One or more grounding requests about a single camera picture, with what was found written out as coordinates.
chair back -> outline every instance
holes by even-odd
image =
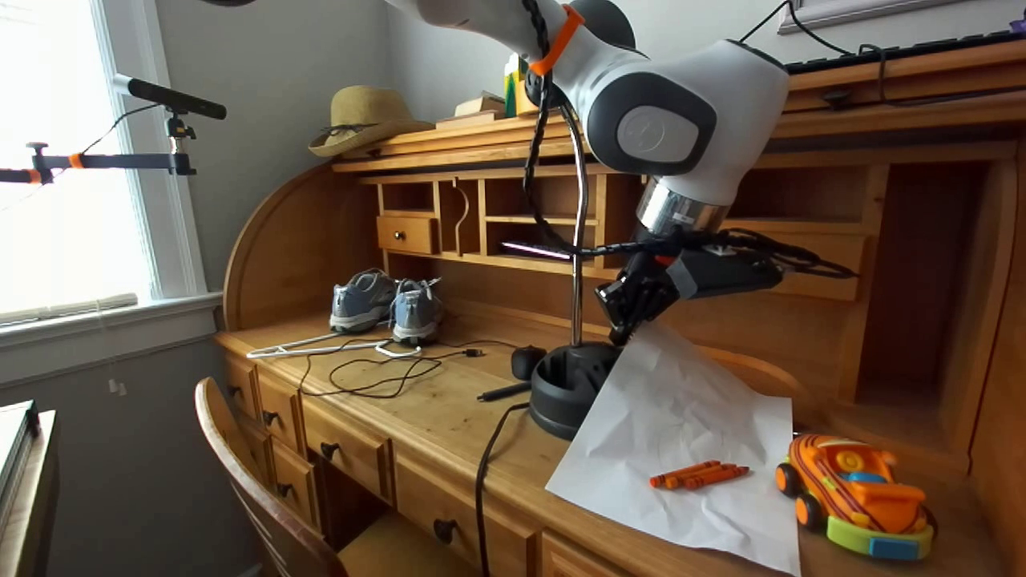
[[[250,442],[245,438],[223,387],[211,378],[197,386],[197,415],[205,442],[224,464],[232,489],[245,503],[270,563],[283,577],[342,577],[339,559],[328,548],[319,529],[297,515],[257,477]]]

wooden chair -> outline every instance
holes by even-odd
[[[270,563],[276,574],[303,577],[451,577],[473,574],[451,552],[405,521],[399,512],[386,512],[364,529],[342,552],[330,552],[320,532],[297,515],[283,498],[265,489],[255,475],[255,459],[245,431],[211,378],[197,386],[197,415],[211,451],[232,477],[232,489],[245,503]]]

straw hat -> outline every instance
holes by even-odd
[[[311,140],[319,156],[359,154],[399,130],[426,129],[412,119],[407,102],[380,87],[342,87],[330,96],[330,124]]]

window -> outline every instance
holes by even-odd
[[[114,93],[114,69],[170,87],[155,3],[0,0],[3,171],[31,159],[26,149],[31,137],[47,140],[53,154],[74,154],[100,137],[123,109],[143,107]],[[58,25],[61,34],[42,34],[40,25]],[[30,102],[44,109],[47,123],[10,111],[10,107],[22,107],[21,93],[26,87],[31,87]],[[93,149],[170,149],[165,123],[162,109],[141,111]],[[65,320],[0,324],[0,386],[199,341],[214,329],[217,295],[208,295],[202,279],[186,179],[158,171],[65,171],[58,186],[0,186],[0,195],[7,203],[0,209],[0,236],[7,235],[0,246],[0,306],[7,302],[31,306],[31,302],[58,298],[88,312]],[[30,223],[22,209],[10,209],[21,203],[31,203],[44,223]],[[40,268],[35,286],[21,279],[26,289],[13,289],[13,275]]]
[[[30,140],[44,154],[170,149],[165,109],[108,130],[149,107],[116,93],[123,68],[167,76],[155,3],[0,0],[0,68],[17,80],[0,88],[0,166],[30,166]],[[205,293],[190,190],[172,179],[58,171],[53,186],[0,182],[0,328]]]

sneaker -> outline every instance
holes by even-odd
[[[438,279],[401,279],[390,302],[390,341],[430,344],[438,329],[438,298],[432,293]]]
[[[390,298],[390,275],[380,268],[356,272],[346,286],[334,286],[328,328],[334,334],[366,334],[389,316]]]

